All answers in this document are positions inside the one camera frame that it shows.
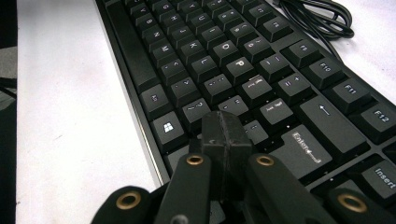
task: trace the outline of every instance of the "white desk surface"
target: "white desk surface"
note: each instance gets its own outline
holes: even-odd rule
[[[337,2],[356,35],[334,46],[396,104],[396,4]],[[17,223],[88,223],[114,190],[158,188],[94,1],[19,0],[18,24]]]

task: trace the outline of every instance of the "keyboard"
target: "keyboard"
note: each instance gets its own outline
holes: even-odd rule
[[[396,214],[396,107],[259,0],[96,0],[158,175],[201,118],[240,118],[307,190],[354,189]]]

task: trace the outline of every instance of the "metal ring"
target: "metal ring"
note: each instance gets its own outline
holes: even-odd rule
[[[126,203],[124,199],[127,197],[133,197],[134,200],[131,203]],[[129,191],[124,194],[122,194],[118,199],[117,199],[117,207],[121,210],[128,210],[131,208],[136,207],[140,201],[142,200],[142,197],[140,196],[140,193],[137,191]]]
[[[201,156],[190,156],[187,158],[187,163],[189,165],[199,165],[202,162],[204,162],[204,158],[202,158]]]
[[[347,202],[347,199],[354,201],[357,204],[350,204]],[[357,198],[350,194],[340,194],[337,197],[338,202],[343,205],[345,208],[357,212],[357,213],[364,213],[367,212],[367,205],[364,201],[360,198]]]
[[[264,166],[272,166],[274,165],[274,160],[270,157],[267,156],[260,156],[258,158],[256,158],[256,161],[260,164],[260,165],[264,165]]]

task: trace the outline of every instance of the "keyboard cable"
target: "keyboard cable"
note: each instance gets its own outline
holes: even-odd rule
[[[301,26],[306,33],[320,39],[328,51],[343,62],[330,41],[341,37],[352,38],[354,35],[350,28],[352,15],[346,7],[332,0],[273,0],[273,4],[280,7],[286,16]],[[320,8],[324,13],[312,11],[305,5]]]

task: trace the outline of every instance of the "keycap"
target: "keycap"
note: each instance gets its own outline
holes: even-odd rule
[[[253,65],[245,57],[228,63],[224,67],[223,72],[233,86],[246,82],[257,75]]]
[[[150,125],[162,154],[183,146],[189,140],[174,111],[155,119]]]
[[[370,92],[353,78],[338,84],[327,93],[332,103],[344,114],[359,109],[372,99]]]
[[[215,26],[215,23],[212,21],[212,19],[207,15],[206,13],[202,13],[194,18],[192,18],[189,22],[188,25],[192,32],[195,35],[200,34],[201,32]]]
[[[311,85],[301,74],[293,74],[280,80],[276,92],[288,105],[294,105],[310,96],[313,91]]]
[[[146,56],[147,54],[143,46],[135,41],[139,36],[131,25],[128,16],[125,13],[120,13],[123,10],[122,4],[117,3],[109,7],[107,12],[114,24],[113,28],[116,32],[125,63],[134,81],[134,87],[137,93],[141,93],[160,83],[160,79],[152,68],[151,61]]]
[[[268,134],[256,119],[246,124],[244,129],[247,137],[259,150],[264,148],[269,142]]]
[[[382,103],[372,106],[359,115],[352,116],[351,119],[376,144],[396,134],[396,112]]]
[[[286,77],[293,70],[290,68],[288,61],[279,54],[272,55],[260,63],[256,64],[256,69],[268,83],[273,83]]]
[[[368,149],[365,138],[323,96],[303,103],[297,113],[335,161],[345,161]]]
[[[147,29],[143,42],[145,43],[148,52],[152,52],[154,49],[157,49],[162,45],[166,45],[168,40],[163,34],[163,30],[160,26],[155,25]]]
[[[183,27],[175,30],[169,36],[169,40],[171,41],[171,43],[175,47],[175,49],[181,48],[181,46],[188,44],[189,42],[193,41],[194,39],[195,39],[194,34],[187,26],[183,26]]]
[[[265,22],[258,30],[271,43],[293,32],[289,23],[280,17]]]
[[[320,59],[303,68],[301,72],[320,90],[325,89],[345,76],[341,68],[330,58]]]
[[[256,107],[274,96],[272,87],[262,76],[251,78],[237,90],[249,108]]]
[[[396,168],[389,161],[380,161],[361,173],[349,175],[380,204],[387,205],[396,200]]]
[[[258,27],[274,17],[274,12],[272,8],[265,4],[260,4],[254,8],[251,8],[248,12],[244,14],[247,20],[254,27]]]
[[[181,119],[186,129],[191,133],[199,131],[202,117],[210,112],[210,108],[203,98],[182,107]]]
[[[241,16],[234,9],[223,12],[215,18],[215,24],[223,32],[242,22],[244,21],[242,20]]]
[[[159,118],[173,108],[161,85],[143,91],[139,98],[149,121]]]
[[[249,9],[256,7],[259,5],[259,1],[257,0],[234,0],[231,2],[231,5],[238,10],[241,14],[244,14]]]
[[[173,13],[176,13],[175,9],[167,0],[158,2],[153,9],[153,14],[159,22],[162,22],[164,18]]]
[[[285,129],[295,121],[293,112],[282,99],[276,99],[260,107],[260,110],[255,112],[255,117],[268,133]]]
[[[188,70],[192,79],[198,84],[220,74],[219,68],[210,56],[206,56],[190,64]]]
[[[165,17],[162,22],[163,30],[166,32],[167,35],[172,34],[174,31],[182,28],[185,25],[183,19],[180,15],[174,13]]]
[[[274,54],[270,44],[261,36],[248,41],[241,48],[242,55],[244,55],[250,63],[257,63],[266,57]]]
[[[317,177],[332,161],[332,156],[304,125],[282,134],[282,140],[285,145],[270,154],[280,159],[298,179],[307,175]]]
[[[201,6],[197,2],[190,2],[185,4],[180,9],[180,16],[184,18],[184,21],[190,21],[192,18],[204,13]]]
[[[218,105],[218,109],[236,115],[240,120],[247,120],[250,117],[248,107],[239,95],[236,95]]]
[[[154,49],[150,53],[150,56],[151,60],[157,68],[160,68],[163,65],[166,65],[167,63],[170,63],[173,60],[177,59],[177,55],[169,43],[159,46],[157,49]]]
[[[306,39],[283,49],[281,53],[297,68],[305,67],[321,58],[318,48]]]
[[[171,86],[169,97],[175,107],[182,107],[201,97],[194,82],[190,77],[181,79]]]
[[[219,14],[230,10],[226,0],[213,0],[204,6],[204,11],[212,18],[216,18]]]
[[[238,48],[231,40],[228,40],[215,46],[213,49],[210,49],[209,54],[219,66],[231,63],[232,61],[241,57]]]
[[[230,30],[227,30],[225,34],[237,47],[257,37],[254,28],[247,22],[236,25]]]
[[[206,56],[206,50],[198,40],[182,46],[177,53],[184,64],[195,62]]]
[[[199,34],[198,39],[205,46],[205,49],[209,50],[227,41],[227,36],[225,36],[218,26],[214,26]]]
[[[210,105],[216,105],[234,94],[232,85],[224,74],[204,82],[201,90]]]
[[[162,66],[159,74],[163,84],[167,87],[189,75],[180,59]]]

